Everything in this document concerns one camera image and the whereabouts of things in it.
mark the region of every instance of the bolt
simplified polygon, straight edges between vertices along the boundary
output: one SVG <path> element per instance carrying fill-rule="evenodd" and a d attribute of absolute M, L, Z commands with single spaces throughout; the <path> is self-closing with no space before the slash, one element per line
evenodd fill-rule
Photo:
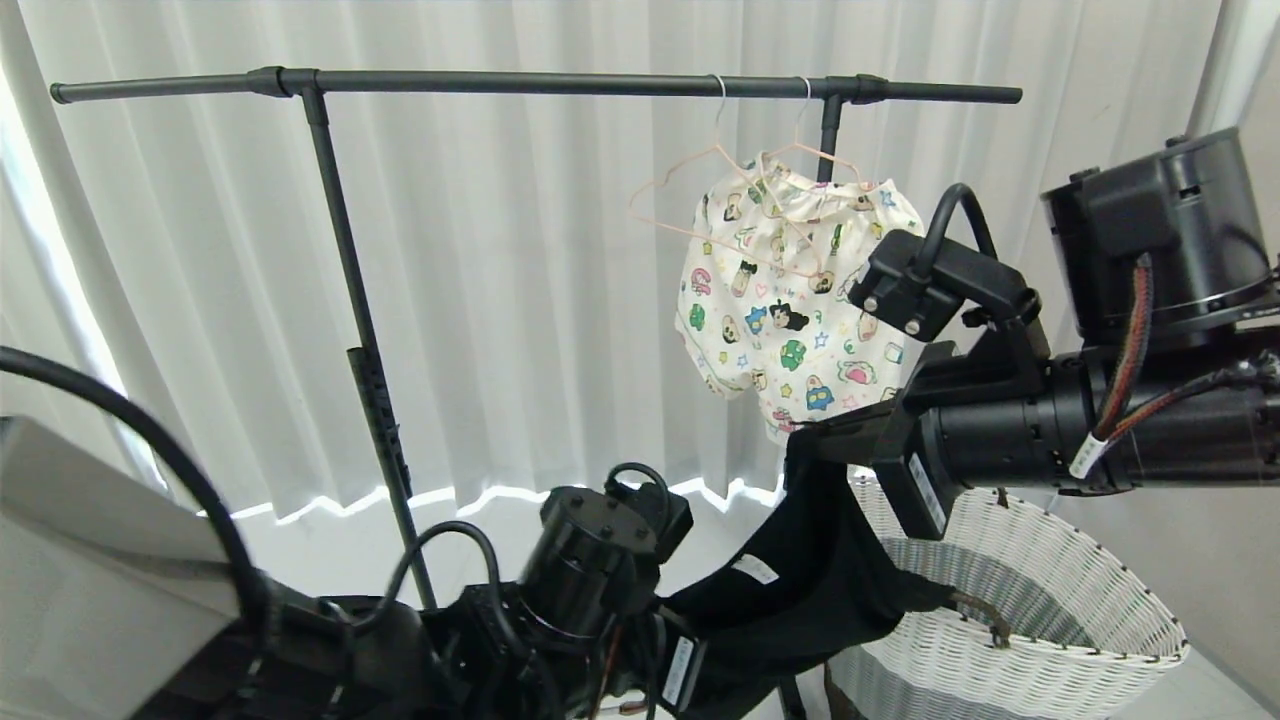
<path fill-rule="evenodd" d="M 1096 174 L 1098 174 L 1101 172 L 1102 172 L 1102 168 L 1098 168 L 1097 165 L 1094 165 L 1092 168 L 1085 168 L 1085 169 L 1083 169 L 1083 170 L 1080 170 L 1078 173 L 1071 173 L 1070 176 L 1068 176 L 1066 179 L 1069 179 L 1071 182 L 1080 182 L 1082 179 L 1084 179 L 1084 178 L 1087 178 L 1089 176 L 1096 176 Z"/>

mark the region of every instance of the curtain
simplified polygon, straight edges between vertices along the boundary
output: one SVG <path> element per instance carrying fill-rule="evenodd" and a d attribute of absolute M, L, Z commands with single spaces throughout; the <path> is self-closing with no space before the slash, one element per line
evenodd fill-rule
<path fill-rule="evenodd" d="M 846 106 L 838 154 L 925 215 L 951 182 L 973 186 L 1060 350 L 1074 332 L 1037 193 L 1183 132 L 1217 14 L 1196 0 L 0 1 L 33 49 L 5 73 L 29 87 L 274 64 L 1021 86 L 1015 106 Z M 300 102 L 19 102 L 50 126 L 36 158 L 131 395 L 237 509 L 369 497 L 381 479 L 344 354 L 356 331 Z M 712 143 L 718 105 L 329 96 L 415 492 L 596 484 L 620 460 L 721 495 L 774 486 L 754 398 L 707 392 L 672 329 L 687 238 L 626 209 Z M 723 141 L 740 158 L 786 145 L 801 105 L 731 100 Z M 814 143 L 819 115 L 799 120 Z M 636 209 L 684 224 L 726 170 L 694 164 Z M 10 307 L 6 322 L 28 311 Z"/>

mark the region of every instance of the woven basket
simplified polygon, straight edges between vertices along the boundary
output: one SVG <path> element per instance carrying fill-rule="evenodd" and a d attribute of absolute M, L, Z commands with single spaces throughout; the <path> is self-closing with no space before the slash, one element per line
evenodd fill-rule
<path fill-rule="evenodd" d="M 1114 555 L 1036 505 L 973 491 L 943 542 L 906 538 L 874 482 L 851 484 L 895 562 L 993 603 L 1014 629 L 992 647 L 989 619 L 910 612 L 887 638 L 828 664 L 870 720 L 1106 717 L 1183 662 L 1187 633 Z"/>

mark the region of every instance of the horizontal rod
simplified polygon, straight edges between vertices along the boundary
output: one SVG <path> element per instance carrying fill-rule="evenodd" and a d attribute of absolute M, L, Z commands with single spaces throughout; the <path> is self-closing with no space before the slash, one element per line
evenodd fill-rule
<path fill-rule="evenodd" d="M 477 92 L 527 95 L 630 95 L 648 97 L 814 97 L 840 95 L 852 104 L 881 100 L 1014 104 L 1018 87 L 890 82 L 851 77 L 645 76 L 604 73 L 497 73 L 466 70 L 315 70 L 260 68 L 243 74 L 146 78 L 87 83 L 54 83 L 58 102 L 256 92 L 291 97 L 303 90 L 320 92 Z"/>

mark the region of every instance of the robotic arm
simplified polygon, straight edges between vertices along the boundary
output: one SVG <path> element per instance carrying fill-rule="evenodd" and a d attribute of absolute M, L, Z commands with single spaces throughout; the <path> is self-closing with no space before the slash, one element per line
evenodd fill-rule
<path fill-rule="evenodd" d="M 1280 484 L 1280 327 L 1238 327 L 1280 313 L 1280 272 L 1235 131 L 1078 173 L 1043 200 L 1084 348 L 1050 356 L 1036 291 L 996 259 L 977 199 L 954 186 L 928 236 L 888 233 L 850 291 L 929 342 L 915 373 L 890 401 L 810 424 L 819 455 L 873 468 L 906 533 L 934 539 L 956 496 L 979 486 L 1105 496 Z M 977 251 L 945 237 L 956 205 Z M 964 323 L 984 329 L 956 356 L 954 343 L 932 341 L 965 302 Z M 145 413 L 12 348 L 0 348 L 0 369 L 76 392 L 138 430 L 221 541 L 221 589 L 237 591 L 238 619 L 138 697 L 133 717 L 558 719 L 631 689 L 653 698 L 650 716 L 658 705 L 689 708 L 705 648 L 654 589 L 692 518 L 646 466 L 620 465 L 604 492 L 556 488 L 518 582 L 499 582 L 484 534 L 451 521 L 422 533 L 385 596 L 312 598 L 247 565 L 207 479 Z M 6 460 L 22 437 L 0 432 L 0 469 L 17 465 Z M 623 486 L 625 470 L 654 482 Z M 10 473 L 6 498 L 38 482 Z M 480 544 L 489 583 L 440 610 L 396 602 L 410 553 L 445 532 Z"/>

